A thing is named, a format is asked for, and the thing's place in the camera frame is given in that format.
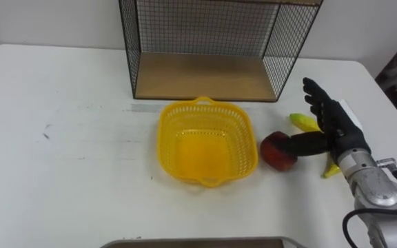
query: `yellow basket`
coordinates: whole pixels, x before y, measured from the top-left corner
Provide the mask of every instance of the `yellow basket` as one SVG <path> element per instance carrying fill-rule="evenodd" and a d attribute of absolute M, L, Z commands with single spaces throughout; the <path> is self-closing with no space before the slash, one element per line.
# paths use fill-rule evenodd
<path fill-rule="evenodd" d="M 252 173 L 258 163 L 249 117 L 239 107 L 199 97 L 167 106 L 157 152 L 163 169 L 189 183 L 217 187 Z"/>

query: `wire shelf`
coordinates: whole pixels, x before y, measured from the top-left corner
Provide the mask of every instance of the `wire shelf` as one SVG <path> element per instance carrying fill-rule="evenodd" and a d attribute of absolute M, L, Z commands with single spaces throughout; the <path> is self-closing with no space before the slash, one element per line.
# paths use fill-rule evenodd
<path fill-rule="evenodd" d="M 197 90 L 196 94 L 209 94 L 215 99 L 226 100 L 277 101 L 321 3 L 320 0 L 119 0 L 133 95 L 136 98 L 182 98 L 181 94 L 176 97 L 170 96 L 169 93 L 161 94 L 160 97 L 141 94 L 142 90 L 139 89 L 144 87 L 140 85 L 146 82 L 141 81 L 139 75 L 148 74 L 143 71 L 148 70 L 148 66 L 144 63 L 151 61 L 153 66 L 149 70 L 158 76 L 153 76 L 151 80 L 161 81 L 158 85 L 151 82 L 151 87 L 166 85 L 164 90 L 167 91 L 170 91 L 169 87 L 181 87 L 178 85 L 181 82 L 170 85 L 170 82 L 164 81 L 167 75 L 154 68 L 158 64 L 163 64 L 160 68 L 170 71 L 168 77 L 171 81 L 191 80 L 191 77 L 185 76 L 185 73 L 192 72 L 202 76 L 205 81 L 209 80 L 206 75 L 229 80 L 225 85 L 251 83 L 251 85 L 234 87 L 240 90 L 257 87 L 257 91 L 260 92 L 268 90 L 264 88 L 268 87 L 271 91 L 266 99 L 265 96 L 256 99 L 254 95 L 240 98 L 238 97 L 240 94 L 235 94 L 237 98 L 231 99 L 227 94 L 225 97 L 220 97 L 221 94 L 216 90 L 203 90 L 198 86 L 197 89 L 200 90 Z M 147 59 L 152 54 L 157 59 Z M 184 54 L 184 56 L 168 57 L 156 54 Z M 209 59 L 212 58 L 213 61 L 207 62 L 198 55 L 212 55 Z M 253 70 L 246 69 L 249 66 L 243 65 L 239 59 L 236 59 L 236 66 L 230 62 L 231 60 L 221 59 L 228 65 L 218 67 L 223 71 L 222 75 L 214 74 L 215 72 L 206 68 L 206 65 L 219 60 L 215 56 L 245 57 L 246 63 L 252 62 L 248 58 L 258 58 L 263 64 L 262 73 L 265 76 L 254 76 Z M 203 63 L 198 65 L 193 60 L 203 60 Z M 186 67 L 192 64 L 195 68 Z M 197 67 L 200 70 L 204 67 L 206 70 L 203 70 L 203 73 L 197 72 Z M 179 75 L 172 76 L 177 70 Z M 240 71 L 247 74 L 240 75 L 238 73 Z M 245 82 L 232 82 L 231 74 L 234 73 L 245 78 Z M 149 80 L 148 76 L 142 76 L 142 80 L 147 81 L 147 79 Z M 219 82 L 215 81 L 207 87 L 218 87 L 218 84 Z M 194 96 L 185 94 L 185 98 L 194 98 Z"/>

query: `red apple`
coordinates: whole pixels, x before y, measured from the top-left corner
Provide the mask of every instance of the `red apple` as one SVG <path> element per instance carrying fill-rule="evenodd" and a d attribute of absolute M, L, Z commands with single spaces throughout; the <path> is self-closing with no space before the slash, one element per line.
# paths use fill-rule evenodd
<path fill-rule="evenodd" d="M 274 141 L 279 141 L 280 139 L 285 138 L 289 138 L 289 136 L 282 132 L 273 132 L 260 144 L 260 155 L 263 160 L 280 172 L 293 168 L 297 161 L 296 156 L 286 154 L 284 151 L 280 151 L 274 146 Z"/>

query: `black metal frame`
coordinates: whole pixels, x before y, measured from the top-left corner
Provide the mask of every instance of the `black metal frame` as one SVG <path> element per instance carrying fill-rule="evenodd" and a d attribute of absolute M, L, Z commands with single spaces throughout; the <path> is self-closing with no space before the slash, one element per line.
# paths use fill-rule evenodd
<path fill-rule="evenodd" d="M 261 58 L 278 100 L 322 2 L 119 0 L 133 96 L 144 51 Z"/>

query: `robotic hand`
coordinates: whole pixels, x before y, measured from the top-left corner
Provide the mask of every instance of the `robotic hand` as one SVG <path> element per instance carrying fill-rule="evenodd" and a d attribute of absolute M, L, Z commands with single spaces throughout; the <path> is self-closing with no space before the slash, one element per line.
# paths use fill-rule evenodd
<path fill-rule="evenodd" d="M 375 161 L 364 134 L 347 115 L 341 104 L 311 79 L 303 79 L 305 101 L 316 115 L 322 132 L 308 132 L 268 139 L 276 154 L 296 160 L 329 152 L 340 167 L 355 197 L 355 210 L 343 220 L 343 231 L 351 247 L 347 223 L 358 215 L 366 224 L 370 243 L 375 248 L 397 248 L 397 183 L 391 181 L 382 168 L 387 168 L 397 180 L 396 161 L 392 158 Z"/>

